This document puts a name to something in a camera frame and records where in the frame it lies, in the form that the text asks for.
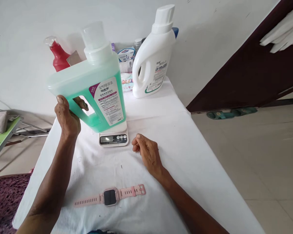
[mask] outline red spray bottle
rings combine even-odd
[[[49,36],[45,39],[45,44],[49,46],[50,50],[54,54],[53,66],[57,72],[68,68],[70,65],[67,62],[67,58],[70,54],[66,53],[61,45],[57,42],[55,36]]]

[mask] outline digital kitchen scale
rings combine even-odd
[[[99,145],[102,147],[125,146],[128,142],[126,121],[99,133]]]

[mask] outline dark red door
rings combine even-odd
[[[198,112],[260,107],[293,92],[293,45],[272,54],[272,44],[259,44],[291,10],[293,0],[281,0],[187,109]]]

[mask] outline pink watch strap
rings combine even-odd
[[[119,190],[119,198],[124,199],[126,197],[135,197],[137,195],[145,195],[146,189],[143,184],[132,186],[129,188],[122,188]]]
[[[104,203],[104,196],[103,196],[103,193],[100,193],[98,196],[95,196],[95,197],[88,197],[86,199],[75,201],[74,207],[84,207],[88,205],[103,204],[103,203]]]
[[[122,188],[118,190],[119,198],[124,199],[126,197],[135,197],[137,195],[145,195],[146,189],[143,184],[132,186],[129,188]],[[89,205],[103,204],[104,203],[104,195],[100,193],[95,197],[88,197],[82,200],[77,200],[74,202],[74,207],[84,207]]]

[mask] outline green slipper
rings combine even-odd
[[[208,118],[213,120],[221,120],[221,119],[232,119],[234,114],[232,113],[224,113],[222,111],[218,112],[209,112],[206,114]]]
[[[238,109],[232,109],[231,113],[234,114],[234,116],[242,116],[246,114],[253,114],[256,113],[257,109],[254,107],[245,107],[245,108],[238,108]]]

